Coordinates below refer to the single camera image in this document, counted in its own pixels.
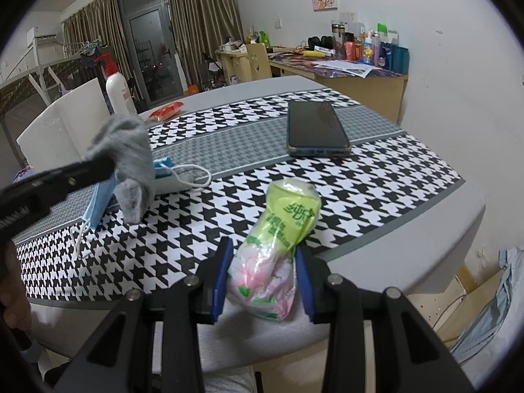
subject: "person's hand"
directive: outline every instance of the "person's hand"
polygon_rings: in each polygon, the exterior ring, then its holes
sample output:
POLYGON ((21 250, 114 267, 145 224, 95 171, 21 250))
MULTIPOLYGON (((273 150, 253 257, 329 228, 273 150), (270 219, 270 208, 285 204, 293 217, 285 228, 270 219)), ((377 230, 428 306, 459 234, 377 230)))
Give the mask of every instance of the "person's hand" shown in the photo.
POLYGON ((6 307, 3 317, 9 328, 29 330, 31 328, 31 308, 26 297, 26 288, 20 279, 20 262, 16 258, 16 248, 12 241, 5 247, 5 264, 9 274, 0 282, 0 302, 6 307))

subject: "black and white pattern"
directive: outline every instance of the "black and white pattern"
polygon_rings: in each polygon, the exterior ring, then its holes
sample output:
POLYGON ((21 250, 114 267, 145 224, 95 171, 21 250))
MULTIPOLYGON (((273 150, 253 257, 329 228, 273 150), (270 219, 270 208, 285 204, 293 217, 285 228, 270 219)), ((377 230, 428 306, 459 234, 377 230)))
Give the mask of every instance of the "black and white pattern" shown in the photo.
POLYGON ((335 108, 359 104, 330 88, 265 96, 193 112, 153 127, 149 130, 149 143, 151 149, 155 150, 161 146, 223 128, 265 118, 281 117, 288 113, 289 101, 330 102, 335 108))
POLYGON ((156 198, 142 224, 109 212, 71 261, 69 229, 19 246, 29 297, 117 300, 131 288, 167 288, 194 273, 223 235, 239 244, 265 208, 270 182, 300 178, 322 198, 308 238, 317 252, 347 243, 408 213, 460 180, 425 145, 404 135, 364 143, 346 159, 295 159, 217 179, 204 190, 156 198))

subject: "wall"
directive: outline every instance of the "wall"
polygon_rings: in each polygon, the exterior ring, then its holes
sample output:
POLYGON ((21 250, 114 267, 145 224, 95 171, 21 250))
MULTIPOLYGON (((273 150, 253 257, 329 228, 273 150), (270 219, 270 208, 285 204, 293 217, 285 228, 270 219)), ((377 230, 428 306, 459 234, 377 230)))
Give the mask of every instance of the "wall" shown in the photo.
MULTIPOLYGON (((0 69, 2 76, 5 79, 11 70, 15 67, 15 64, 27 51, 27 31, 32 27, 39 27, 40 32, 55 32, 57 33, 57 40, 59 42, 64 41, 62 35, 62 27, 60 25, 60 13, 59 12, 36 12, 30 11, 20 22, 15 32, 12 34, 7 46, 4 48, 2 55, 0 56, 0 69)), ((41 63, 52 62, 57 59, 64 57, 62 49, 56 44, 47 44, 39 46, 38 55, 41 63)), ((35 58, 32 53, 27 57, 27 65, 29 68, 35 67, 35 58)), ((21 71, 26 70, 24 63, 19 65, 21 71)))
MULTIPOLYGON (((339 17, 313 12, 310 0, 237 1, 244 28, 265 30, 273 44, 329 34, 339 17)), ((402 126, 486 192, 486 214, 466 259, 485 279, 500 248, 524 244, 522 49, 488 0, 339 0, 340 11, 358 11, 367 27, 386 23, 410 48, 402 126)))

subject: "white lotion bottle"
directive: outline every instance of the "white lotion bottle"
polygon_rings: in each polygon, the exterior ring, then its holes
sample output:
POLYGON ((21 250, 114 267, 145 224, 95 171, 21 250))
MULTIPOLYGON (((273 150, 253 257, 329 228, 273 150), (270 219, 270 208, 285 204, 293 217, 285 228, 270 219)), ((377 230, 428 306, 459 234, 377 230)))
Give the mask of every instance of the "white lotion bottle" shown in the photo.
POLYGON ((105 62, 104 71, 107 76, 105 89, 115 114, 137 115, 135 104, 124 75, 119 72, 119 67, 111 60, 111 53, 101 54, 96 61, 105 62))

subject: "green bottle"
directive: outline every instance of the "green bottle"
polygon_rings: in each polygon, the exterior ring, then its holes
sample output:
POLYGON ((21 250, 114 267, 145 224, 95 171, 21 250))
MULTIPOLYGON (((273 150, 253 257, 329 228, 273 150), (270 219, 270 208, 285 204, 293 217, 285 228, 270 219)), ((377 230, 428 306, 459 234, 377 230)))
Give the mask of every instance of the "green bottle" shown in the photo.
POLYGON ((266 47, 271 47, 271 44, 269 43, 269 37, 264 31, 260 31, 259 33, 259 42, 263 43, 266 47))

